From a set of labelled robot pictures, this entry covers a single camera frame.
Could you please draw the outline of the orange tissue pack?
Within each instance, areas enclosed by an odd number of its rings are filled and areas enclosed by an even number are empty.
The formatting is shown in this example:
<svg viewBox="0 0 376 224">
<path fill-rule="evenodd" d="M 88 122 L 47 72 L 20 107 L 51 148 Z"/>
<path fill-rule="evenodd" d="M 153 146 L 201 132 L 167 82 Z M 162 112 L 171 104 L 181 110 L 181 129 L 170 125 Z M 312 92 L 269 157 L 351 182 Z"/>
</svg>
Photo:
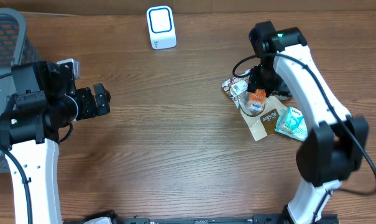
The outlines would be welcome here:
<svg viewBox="0 0 376 224">
<path fill-rule="evenodd" d="M 253 113 L 260 113 L 265 108 L 266 92 L 265 90 L 256 89 L 249 93 L 249 100 L 247 103 L 248 109 Z"/>
</svg>

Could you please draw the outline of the green lid jar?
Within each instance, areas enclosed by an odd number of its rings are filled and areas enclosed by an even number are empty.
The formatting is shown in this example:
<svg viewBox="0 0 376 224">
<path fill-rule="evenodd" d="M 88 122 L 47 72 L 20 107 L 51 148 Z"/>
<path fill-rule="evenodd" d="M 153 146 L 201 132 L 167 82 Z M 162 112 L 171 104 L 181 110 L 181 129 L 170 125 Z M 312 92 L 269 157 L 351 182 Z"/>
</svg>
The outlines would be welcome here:
<svg viewBox="0 0 376 224">
<path fill-rule="evenodd" d="M 272 95 L 281 101 L 289 100 L 292 98 L 292 93 L 287 87 L 287 84 L 282 80 L 272 92 Z"/>
</svg>

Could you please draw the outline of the clear plastic snack bag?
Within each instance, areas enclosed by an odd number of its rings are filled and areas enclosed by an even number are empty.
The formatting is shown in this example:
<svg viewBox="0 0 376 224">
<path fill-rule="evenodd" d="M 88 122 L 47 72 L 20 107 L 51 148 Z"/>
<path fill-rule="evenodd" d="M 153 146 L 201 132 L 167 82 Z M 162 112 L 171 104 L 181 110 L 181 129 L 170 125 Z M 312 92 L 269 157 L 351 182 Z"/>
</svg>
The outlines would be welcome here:
<svg viewBox="0 0 376 224">
<path fill-rule="evenodd" d="M 234 102 L 253 138 L 258 141 L 274 133 L 277 120 L 286 110 L 286 106 L 278 98 L 269 96 L 266 97 L 265 108 L 262 112 L 251 112 L 247 107 L 250 93 L 247 91 L 248 81 L 249 77 L 232 77 L 226 80 L 221 88 Z"/>
</svg>

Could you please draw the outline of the teal tissue pack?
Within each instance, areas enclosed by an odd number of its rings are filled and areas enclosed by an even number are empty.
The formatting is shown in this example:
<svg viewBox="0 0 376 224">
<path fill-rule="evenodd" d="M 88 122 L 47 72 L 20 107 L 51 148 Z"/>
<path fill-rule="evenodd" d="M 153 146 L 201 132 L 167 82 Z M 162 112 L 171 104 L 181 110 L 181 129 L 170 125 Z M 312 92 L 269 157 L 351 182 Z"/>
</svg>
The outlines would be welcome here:
<svg viewBox="0 0 376 224">
<path fill-rule="evenodd" d="M 285 112 L 279 122 L 278 127 L 290 134 L 296 133 L 303 120 L 303 114 L 300 110 L 290 106 Z"/>
</svg>

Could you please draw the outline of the teal wet wipes pack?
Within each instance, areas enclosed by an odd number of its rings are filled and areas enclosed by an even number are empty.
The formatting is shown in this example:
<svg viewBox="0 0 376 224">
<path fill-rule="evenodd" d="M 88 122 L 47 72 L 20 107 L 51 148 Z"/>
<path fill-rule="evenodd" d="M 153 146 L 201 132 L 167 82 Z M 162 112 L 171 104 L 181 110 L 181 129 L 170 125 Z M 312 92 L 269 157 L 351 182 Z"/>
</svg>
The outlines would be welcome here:
<svg viewBox="0 0 376 224">
<path fill-rule="evenodd" d="M 300 123 L 298 126 L 285 126 L 283 124 L 279 124 L 275 128 L 275 131 L 299 141 L 304 141 L 308 137 L 308 131 L 305 123 Z"/>
</svg>

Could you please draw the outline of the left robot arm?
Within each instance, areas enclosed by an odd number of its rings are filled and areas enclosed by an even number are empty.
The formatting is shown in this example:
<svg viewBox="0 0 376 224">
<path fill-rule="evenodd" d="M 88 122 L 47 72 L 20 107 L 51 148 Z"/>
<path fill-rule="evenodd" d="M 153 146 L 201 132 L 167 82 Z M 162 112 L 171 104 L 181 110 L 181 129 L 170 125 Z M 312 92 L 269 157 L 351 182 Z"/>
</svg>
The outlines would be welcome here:
<svg viewBox="0 0 376 224">
<path fill-rule="evenodd" d="M 59 130 L 110 113 L 111 95 L 101 83 L 77 89 L 80 64 L 73 59 L 15 65 L 10 76 L 16 94 L 0 115 L 0 150 L 11 171 L 16 223 L 62 223 Z"/>
</svg>

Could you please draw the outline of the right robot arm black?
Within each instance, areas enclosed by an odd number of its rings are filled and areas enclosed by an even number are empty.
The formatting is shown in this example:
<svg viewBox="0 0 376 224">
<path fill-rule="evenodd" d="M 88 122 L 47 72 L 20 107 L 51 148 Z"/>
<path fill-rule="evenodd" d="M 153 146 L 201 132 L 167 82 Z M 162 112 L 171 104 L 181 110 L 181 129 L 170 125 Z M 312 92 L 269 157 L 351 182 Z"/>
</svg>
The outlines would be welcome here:
<svg viewBox="0 0 376 224">
<path fill-rule="evenodd" d="M 322 210 L 343 181 L 360 169 L 369 125 L 336 99 L 317 69 L 297 27 L 276 30 L 270 21 L 254 26 L 249 39 L 260 64 L 250 72 L 248 91 L 270 95 L 285 84 L 296 100 L 308 137 L 296 153 L 302 176 L 293 199 L 279 215 L 254 215 L 272 223 L 337 223 Z"/>
</svg>

